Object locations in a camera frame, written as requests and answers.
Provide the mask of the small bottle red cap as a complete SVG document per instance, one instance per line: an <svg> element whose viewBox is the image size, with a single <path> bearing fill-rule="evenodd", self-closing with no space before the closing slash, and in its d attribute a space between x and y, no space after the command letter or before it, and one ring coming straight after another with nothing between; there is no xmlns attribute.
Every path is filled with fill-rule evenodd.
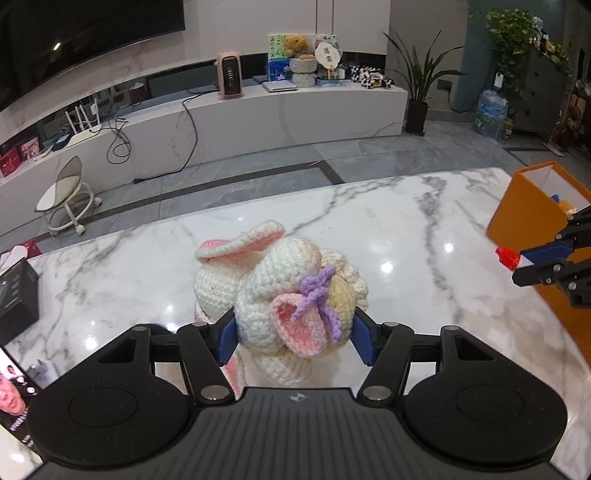
<svg viewBox="0 0 591 480"><path fill-rule="evenodd" d="M511 272L532 265L532 262L527 257L507 247L497 247L495 253L499 262Z"/></svg>

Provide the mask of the crochet white bunny doll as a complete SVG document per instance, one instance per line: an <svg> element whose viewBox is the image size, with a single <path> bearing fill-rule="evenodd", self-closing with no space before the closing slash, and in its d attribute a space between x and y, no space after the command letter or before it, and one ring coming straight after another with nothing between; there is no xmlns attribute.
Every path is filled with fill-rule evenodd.
<svg viewBox="0 0 591 480"><path fill-rule="evenodd" d="M356 310L369 306L368 285L345 255L287 235L273 220L207 240L195 258L195 319L213 324L235 312L238 348L222 371L236 395L246 359L276 386L304 385L315 358L345 345Z"/></svg>

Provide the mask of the orange storage box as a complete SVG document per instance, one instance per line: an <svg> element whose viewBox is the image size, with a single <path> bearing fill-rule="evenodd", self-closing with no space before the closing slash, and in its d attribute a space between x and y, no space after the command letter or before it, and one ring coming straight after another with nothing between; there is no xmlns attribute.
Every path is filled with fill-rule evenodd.
<svg viewBox="0 0 591 480"><path fill-rule="evenodd" d="M556 162L516 171L488 227L497 247L520 253L549 243L564 229L571 215L590 206L590 190ZM590 259L590 247L575 250L567 259ZM590 307L573 308L556 285L534 287L590 359Z"/></svg>

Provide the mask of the grey drawer cabinet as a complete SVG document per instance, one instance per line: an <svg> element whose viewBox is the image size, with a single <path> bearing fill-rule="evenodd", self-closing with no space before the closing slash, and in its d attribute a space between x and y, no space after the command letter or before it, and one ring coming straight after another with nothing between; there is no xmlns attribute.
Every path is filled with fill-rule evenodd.
<svg viewBox="0 0 591 480"><path fill-rule="evenodd" d="M558 125L577 126L590 115L590 91L577 89L570 76L532 49L517 98L514 128L550 140Z"/></svg>

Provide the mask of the blue water jug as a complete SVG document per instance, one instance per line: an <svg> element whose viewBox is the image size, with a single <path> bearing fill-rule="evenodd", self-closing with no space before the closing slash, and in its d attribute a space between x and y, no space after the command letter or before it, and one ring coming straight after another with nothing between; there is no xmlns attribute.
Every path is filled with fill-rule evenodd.
<svg viewBox="0 0 591 480"><path fill-rule="evenodd" d="M509 102L502 94L504 75L495 75L493 86L479 96L473 130L486 137L499 140L505 129Z"/></svg>

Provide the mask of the black box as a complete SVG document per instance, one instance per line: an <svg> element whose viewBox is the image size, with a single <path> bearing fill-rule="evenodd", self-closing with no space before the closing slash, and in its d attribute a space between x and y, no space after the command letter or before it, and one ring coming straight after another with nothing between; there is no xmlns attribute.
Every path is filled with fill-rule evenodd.
<svg viewBox="0 0 591 480"><path fill-rule="evenodd" d="M39 276L26 259L1 275L0 342L7 345L39 320Z"/></svg>

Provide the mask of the white small chair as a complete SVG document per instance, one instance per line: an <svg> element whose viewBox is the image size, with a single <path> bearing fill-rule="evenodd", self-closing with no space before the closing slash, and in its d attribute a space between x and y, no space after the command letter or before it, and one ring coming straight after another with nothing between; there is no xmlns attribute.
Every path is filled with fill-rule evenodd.
<svg viewBox="0 0 591 480"><path fill-rule="evenodd" d="M102 199L82 179L81 159L73 156L60 170L54 183L41 196L35 206L35 212L42 215L51 236L58 236L70 227L81 236L85 232L85 226L80 220L91 208L97 208L101 204ZM65 211L67 220L54 226L53 217L60 209Z"/></svg>

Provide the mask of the green trailing plant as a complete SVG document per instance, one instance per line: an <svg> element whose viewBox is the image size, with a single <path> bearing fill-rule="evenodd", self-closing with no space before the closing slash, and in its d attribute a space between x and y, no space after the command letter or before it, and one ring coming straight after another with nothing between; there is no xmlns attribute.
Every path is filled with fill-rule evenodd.
<svg viewBox="0 0 591 480"><path fill-rule="evenodd" d="M520 96L532 50L530 40L539 33L537 21L528 10L497 7L484 17L496 72L504 78L500 89L508 97Z"/></svg>

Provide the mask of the white marble tv bench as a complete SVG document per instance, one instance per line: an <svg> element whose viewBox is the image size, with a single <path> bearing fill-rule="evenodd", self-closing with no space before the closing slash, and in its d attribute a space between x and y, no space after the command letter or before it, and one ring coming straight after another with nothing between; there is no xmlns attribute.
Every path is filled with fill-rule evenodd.
<svg viewBox="0 0 591 480"><path fill-rule="evenodd" d="M174 100L127 115L122 132L131 152L118 160L103 129L77 145L21 165L1 181L1 230L7 233L37 216L35 206L73 156L96 192L195 165L270 149L401 133L408 93L400 87L337 87L269 93L249 86L237 99L209 93Z"/></svg>

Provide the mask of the potted long leaf plant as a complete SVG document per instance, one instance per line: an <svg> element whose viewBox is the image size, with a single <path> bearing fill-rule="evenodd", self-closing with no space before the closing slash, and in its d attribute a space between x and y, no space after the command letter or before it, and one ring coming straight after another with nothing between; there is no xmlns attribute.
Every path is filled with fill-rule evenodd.
<svg viewBox="0 0 591 480"><path fill-rule="evenodd" d="M432 55L432 50L441 34L442 31L436 34L424 59L421 60L416 47L413 46L409 49L397 32L394 32L393 35L384 32L384 36L401 55L404 62L404 70L396 70L396 73L405 80L409 89L405 123L405 131L409 134L425 135L425 122L429 110L428 94L433 84L446 76L461 77L466 75L465 72L457 69L440 68L441 63L448 54L463 49L463 46L447 49L436 57Z"/></svg>

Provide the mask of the white wifi router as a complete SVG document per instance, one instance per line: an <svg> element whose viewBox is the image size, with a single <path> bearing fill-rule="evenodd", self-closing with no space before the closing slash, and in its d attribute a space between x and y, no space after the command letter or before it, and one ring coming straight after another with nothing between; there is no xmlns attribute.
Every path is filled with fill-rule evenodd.
<svg viewBox="0 0 591 480"><path fill-rule="evenodd" d="M88 106L84 106L82 103L75 105L72 112L65 112L65 117L71 131L67 147L84 142L98 135L102 130L96 98Z"/></svg>

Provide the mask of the black white checkered toy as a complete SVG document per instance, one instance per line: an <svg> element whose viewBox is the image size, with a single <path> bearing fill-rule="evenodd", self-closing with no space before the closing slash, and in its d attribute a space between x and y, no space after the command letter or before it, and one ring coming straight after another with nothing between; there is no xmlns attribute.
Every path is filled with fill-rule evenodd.
<svg viewBox="0 0 591 480"><path fill-rule="evenodd" d="M353 65L351 67L351 80L366 89L390 89L394 86L394 81L375 67Z"/></svg>

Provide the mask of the pink space heater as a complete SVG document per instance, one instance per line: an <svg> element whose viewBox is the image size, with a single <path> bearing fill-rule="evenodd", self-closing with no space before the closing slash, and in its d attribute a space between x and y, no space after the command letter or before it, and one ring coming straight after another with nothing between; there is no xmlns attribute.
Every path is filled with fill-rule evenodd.
<svg viewBox="0 0 591 480"><path fill-rule="evenodd" d="M221 98L226 100L242 97L242 66L239 54L232 50L219 52L215 67Z"/></svg>

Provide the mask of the red gift box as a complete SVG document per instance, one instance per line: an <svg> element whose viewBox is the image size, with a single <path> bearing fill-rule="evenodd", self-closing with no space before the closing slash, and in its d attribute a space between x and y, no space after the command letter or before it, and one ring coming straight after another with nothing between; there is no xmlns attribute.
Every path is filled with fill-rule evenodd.
<svg viewBox="0 0 591 480"><path fill-rule="evenodd" d="M17 148L7 151L0 158L0 171L3 177L13 174L22 164L21 154Z"/></svg>

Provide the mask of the white laptop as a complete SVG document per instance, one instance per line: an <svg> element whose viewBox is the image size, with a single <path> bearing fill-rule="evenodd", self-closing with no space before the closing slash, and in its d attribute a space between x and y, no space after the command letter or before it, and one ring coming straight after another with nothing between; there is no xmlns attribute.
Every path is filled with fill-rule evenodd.
<svg viewBox="0 0 591 480"><path fill-rule="evenodd" d="M283 93L297 91L298 87L290 80L266 81L262 84L263 89L269 93Z"/></svg>

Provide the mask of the white knitted basket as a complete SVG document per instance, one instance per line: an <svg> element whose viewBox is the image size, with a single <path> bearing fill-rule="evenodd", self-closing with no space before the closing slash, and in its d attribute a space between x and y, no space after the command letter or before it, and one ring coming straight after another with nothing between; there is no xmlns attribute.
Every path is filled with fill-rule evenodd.
<svg viewBox="0 0 591 480"><path fill-rule="evenodd" d="M291 82L297 88L311 88L315 86L315 71L318 61L314 55L301 55L290 59Z"/></svg>

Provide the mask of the round paper fan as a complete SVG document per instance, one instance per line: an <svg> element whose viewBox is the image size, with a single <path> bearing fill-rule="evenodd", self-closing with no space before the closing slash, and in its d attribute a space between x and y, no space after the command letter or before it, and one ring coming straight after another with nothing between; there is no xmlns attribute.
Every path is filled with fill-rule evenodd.
<svg viewBox="0 0 591 480"><path fill-rule="evenodd" d="M318 34L314 43L315 59L318 63L315 80L318 85L338 83L345 79L341 67L342 48L334 34Z"/></svg>

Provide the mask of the brown teddy bear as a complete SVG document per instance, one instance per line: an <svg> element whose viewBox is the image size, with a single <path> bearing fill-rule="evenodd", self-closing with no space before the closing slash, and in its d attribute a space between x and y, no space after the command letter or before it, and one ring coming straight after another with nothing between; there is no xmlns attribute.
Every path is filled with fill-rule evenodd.
<svg viewBox="0 0 591 480"><path fill-rule="evenodd" d="M287 35L284 38L284 54L287 58L310 58L308 36L304 34Z"/></svg>

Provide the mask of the black television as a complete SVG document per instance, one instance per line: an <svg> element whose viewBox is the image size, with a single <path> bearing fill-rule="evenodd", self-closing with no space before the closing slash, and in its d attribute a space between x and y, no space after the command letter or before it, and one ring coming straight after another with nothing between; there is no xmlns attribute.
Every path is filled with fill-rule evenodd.
<svg viewBox="0 0 591 480"><path fill-rule="evenodd" d="M1 108L88 60L184 29L181 1L3 1Z"/></svg>

